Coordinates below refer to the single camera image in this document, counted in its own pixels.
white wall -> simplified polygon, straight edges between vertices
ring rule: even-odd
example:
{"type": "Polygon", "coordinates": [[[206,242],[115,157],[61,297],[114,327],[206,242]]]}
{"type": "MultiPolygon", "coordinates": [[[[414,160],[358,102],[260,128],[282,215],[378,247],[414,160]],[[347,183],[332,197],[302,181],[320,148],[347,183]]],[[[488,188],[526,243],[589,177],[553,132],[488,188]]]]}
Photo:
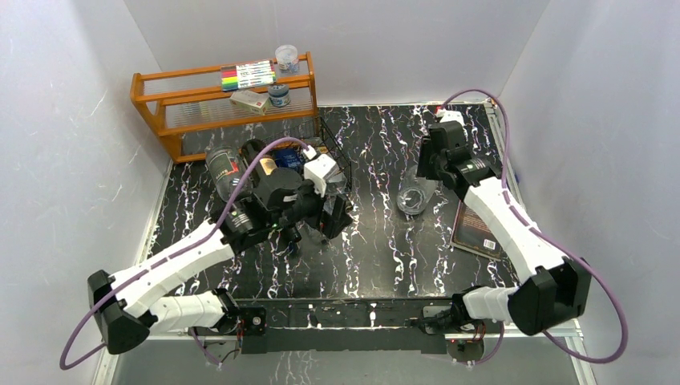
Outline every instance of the white wall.
{"type": "MultiPolygon", "coordinates": [[[[0,377],[89,383],[59,355],[87,276],[129,266],[168,158],[128,95],[158,65],[122,1],[0,3],[0,377]]],[[[92,322],[71,360],[99,343],[92,322]]]]}
{"type": "MultiPolygon", "coordinates": [[[[680,378],[680,4],[553,0],[501,99],[528,211],[623,301],[630,344],[598,383],[680,378]]],[[[619,329],[593,285],[591,355],[619,329]]]]}
{"type": "Polygon", "coordinates": [[[548,0],[126,0],[164,71],[311,51],[320,104],[499,93],[548,0]]]}

book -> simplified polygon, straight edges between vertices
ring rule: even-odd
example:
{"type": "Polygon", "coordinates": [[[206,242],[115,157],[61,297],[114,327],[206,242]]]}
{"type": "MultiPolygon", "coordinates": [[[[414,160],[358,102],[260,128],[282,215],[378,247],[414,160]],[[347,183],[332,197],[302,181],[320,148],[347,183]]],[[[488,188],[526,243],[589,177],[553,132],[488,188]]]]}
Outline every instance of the book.
{"type": "Polygon", "coordinates": [[[503,255],[498,240],[482,218],[462,201],[455,212],[450,246],[494,261],[503,255]]]}

wire basket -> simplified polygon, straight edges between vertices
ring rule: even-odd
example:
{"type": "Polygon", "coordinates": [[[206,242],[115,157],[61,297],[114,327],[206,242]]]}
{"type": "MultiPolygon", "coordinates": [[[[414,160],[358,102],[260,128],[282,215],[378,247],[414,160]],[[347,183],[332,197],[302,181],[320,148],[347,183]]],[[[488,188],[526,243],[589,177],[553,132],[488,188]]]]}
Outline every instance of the wire basket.
{"type": "MultiPolygon", "coordinates": [[[[335,135],[330,130],[330,128],[328,128],[326,121],[322,117],[308,119],[297,126],[285,128],[282,131],[265,138],[264,141],[269,144],[286,136],[292,136],[293,138],[302,140],[303,142],[314,146],[317,150],[322,150],[325,147],[328,150],[328,154],[335,160],[335,163],[338,164],[340,172],[345,174],[346,183],[344,188],[342,188],[342,191],[339,192],[351,197],[352,163],[350,162],[350,158],[347,156],[347,154],[345,154],[345,152],[342,150],[342,147],[335,139],[335,135]]],[[[305,161],[305,157],[302,155],[302,146],[300,146],[300,144],[289,142],[283,143],[276,147],[276,149],[285,148],[295,149],[298,157],[303,162],[305,161]]]]}

small jar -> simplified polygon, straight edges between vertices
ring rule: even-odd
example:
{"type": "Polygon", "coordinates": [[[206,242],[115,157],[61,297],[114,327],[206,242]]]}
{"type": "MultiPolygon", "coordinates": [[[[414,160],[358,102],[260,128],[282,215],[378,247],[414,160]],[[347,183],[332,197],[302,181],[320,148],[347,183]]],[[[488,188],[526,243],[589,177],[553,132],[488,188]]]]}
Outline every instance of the small jar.
{"type": "Polygon", "coordinates": [[[272,101],[274,107],[283,107],[290,103],[288,84],[274,84],[267,88],[267,92],[269,93],[269,100],[272,101]]]}

orange wooden shelf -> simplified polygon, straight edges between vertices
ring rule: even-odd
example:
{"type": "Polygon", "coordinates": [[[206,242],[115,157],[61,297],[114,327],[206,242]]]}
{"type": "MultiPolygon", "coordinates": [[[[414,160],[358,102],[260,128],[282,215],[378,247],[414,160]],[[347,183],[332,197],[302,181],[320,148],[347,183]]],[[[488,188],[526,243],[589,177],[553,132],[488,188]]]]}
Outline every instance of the orange wooden shelf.
{"type": "MultiPolygon", "coordinates": [[[[299,56],[299,60],[301,69],[306,63],[307,73],[277,74],[276,83],[288,84],[291,90],[303,90],[296,91],[303,97],[296,95],[291,98],[289,105],[271,108],[266,115],[255,115],[233,106],[229,102],[232,92],[222,92],[221,68],[238,63],[147,75],[134,74],[130,100],[175,163],[204,160],[205,153],[182,153],[184,134],[318,116],[312,55],[306,52],[299,56]]],[[[267,87],[250,88],[250,91],[266,93],[267,87]]]]}

